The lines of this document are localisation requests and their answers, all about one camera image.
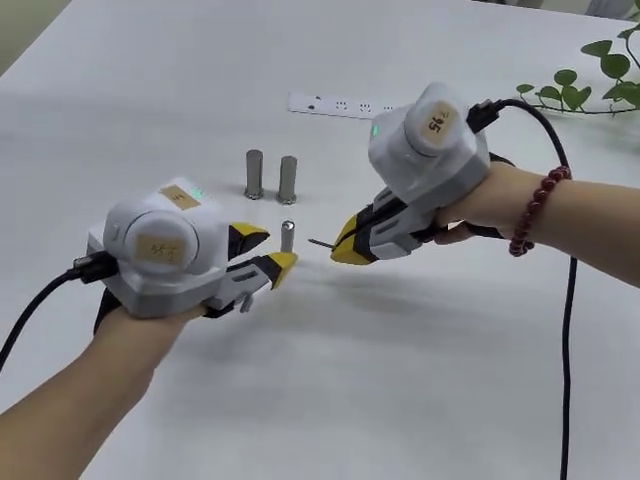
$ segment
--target green led light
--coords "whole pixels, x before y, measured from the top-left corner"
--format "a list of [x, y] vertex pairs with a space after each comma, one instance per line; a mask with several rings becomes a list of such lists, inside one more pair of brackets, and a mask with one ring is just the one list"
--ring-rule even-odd
[[198, 187], [194, 187], [191, 189], [191, 196], [196, 200], [200, 200], [202, 197], [204, 197], [204, 192]]

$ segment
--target wall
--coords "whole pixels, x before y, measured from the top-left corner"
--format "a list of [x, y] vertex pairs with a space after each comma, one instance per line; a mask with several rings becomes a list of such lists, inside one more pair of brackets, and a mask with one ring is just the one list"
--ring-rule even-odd
[[0, 0], [0, 75], [70, 0]]

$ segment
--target small metal rod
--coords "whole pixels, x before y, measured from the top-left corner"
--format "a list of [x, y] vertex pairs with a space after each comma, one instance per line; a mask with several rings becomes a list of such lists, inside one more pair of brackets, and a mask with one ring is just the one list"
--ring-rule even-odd
[[314, 245], [320, 245], [321, 247], [330, 248], [331, 250], [333, 250], [333, 245], [331, 245], [330, 243], [321, 242], [320, 240], [316, 240], [315, 238], [309, 238], [308, 240]]

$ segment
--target black cable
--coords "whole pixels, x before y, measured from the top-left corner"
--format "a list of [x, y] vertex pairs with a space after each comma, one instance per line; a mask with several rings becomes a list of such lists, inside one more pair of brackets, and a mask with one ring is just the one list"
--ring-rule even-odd
[[11, 329], [11, 332], [9, 332], [9, 336], [5, 340], [4, 345], [0, 350], [0, 372], [2, 372], [2, 369], [4, 368], [4, 364], [7, 362], [7, 358], [9, 358], [9, 354], [11, 353], [13, 346], [16, 344], [16, 340], [18, 340], [18, 337], [20, 336], [20, 332], [22, 332], [22, 329], [27, 323], [27, 320], [29, 320], [31, 315], [33, 315], [33, 312], [36, 311], [36, 309], [40, 306], [40, 304], [49, 295], [51, 295], [54, 292], [54, 290], [56, 290], [58, 287], [61, 287], [62, 285], [64, 285], [65, 283], [71, 280], [75, 280], [78, 277], [79, 277], [79, 273], [74, 269], [67, 270], [62, 275], [59, 275], [58, 277], [53, 279], [49, 283], [49, 285], [44, 287], [42, 291], [38, 293], [38, 295], [33, 297], [33, 300], [29, 302], [29, 304], [24, 309], [24, 311], [16, 321], [15, 325]]
[[80, 279], [82, 283], [92, 283], [103, 278], [111, 277], [118, 273], [118, 262], [115, 258], [109, 255], [107, 252], [96, 252], [86, 257], [78, 258], [73, 262], [73, 268], [70, 268], [62, 275], [54, 278], [46, 287], [44, 287], [40, 293], [38, 293], [33, 300], [29, 302], [24, 309], [13, 328], [9, 332], [7, 339], [0, 349], [0, 373], [4, 368], [4, 364], [7, 362], [7, 358], [11, 354], [22, 329], [26, 325], [33, 312], [40, 306], [40, 304], [51, 295], [58, 287], [61, 287], [65, 283]]
[[[562, 147], [560, 138], [554, 130], [551, 122], [538, 111], [535, 107], [521, 100], [507, 99], [499, 100], [495, 103], [496, 111], [500, 111], [505, 107], [515, 107], [530, 113], [538, 120], [549, 135], [551, 142], [558, 154], [560, 165], [569, 168], [567, 155]], [[570, 409], [571, 409], [571, 362], [569, 351], [569, 333], [571, 328], [571, 311], [573, 309], [573, 297], [576, 289], [576, 274], [578, 269], [578, 260], [571, 257], [569, 261], [569, 278], [567, 279], [567, 294], [564, 302], [564, 314], [562, 317], [562, 373], [564, 376], [564, 386], [562, 391], [562, 452], [560, 454], [560, 480], [567, 480], [567, 472], [569, 469], [569, 427], [570, 427]]]

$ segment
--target leaf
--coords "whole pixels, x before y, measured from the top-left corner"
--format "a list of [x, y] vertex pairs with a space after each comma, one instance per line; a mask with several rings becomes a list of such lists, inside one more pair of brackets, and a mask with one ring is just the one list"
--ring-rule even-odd
[[536, 87], [534, 87], [533, 85], [530, 85], [528, 83], [523, 83], [521, 85], [518, 85], [516, 87], [516, 90], [518, 91], [518, 93], [527, 93], [533, 90], [534, 88]]
[[635, 84], [626, 86], [621, 91], [621, 97], [630, 104], [640, 107], [640, 86]]
[[558, 70], [556, 74], [553, 76], [553, 79], [556, 81], [558, 85], [562, 85], [566, 87], [568, 85], [572, 85], [573, 82], [578, 78], [578, 74], [574, 70]]
[[585, 87], [582, 90], [578, 90], [576, 87], [569, 85], [562, 89], [562, 98], [564, 99], [564, 103], [566, 103], [567, 107], [571, 110], [577, 110], [584, 105], [584, 102], [587, 101], [590, 95], [591, 87]]
[[560, 91], [556, 87], [552, 87], [550, 85], [542, 87], [536, 95], [538, 95], [539, 97], [551, 98], [553, 100], [562, 102], [562, 95], [560, 95]]
[[592, 55], [594, 57], [604, 57], [611, 50], [611, 44], [613, 42], [611, 40], [599, 40], [597, 42], [589, 43], [582, 47], [580, 51], [582, 53], [586, 53], [587, 55]]
[[614, 53], [600, 59], [600, 69], [609, 78], [624, 77], [631, 68], [631, 62], [625, 55]]
[[624, 99], [626, 92], [629, 89], [633, 90], [635, 88], [636, 84], [633, 82], [622, 82], [610, 88], [609, 91], [602, 96], [602, 99], [612, 99], [614, 102], [618, 102]]
[[628, 28], [627, 30], [623, 30], [618, 34], [618, 38], [624, 38], [625, 40], [629, 40], [629, 37], [635, 32], [635, 28]]

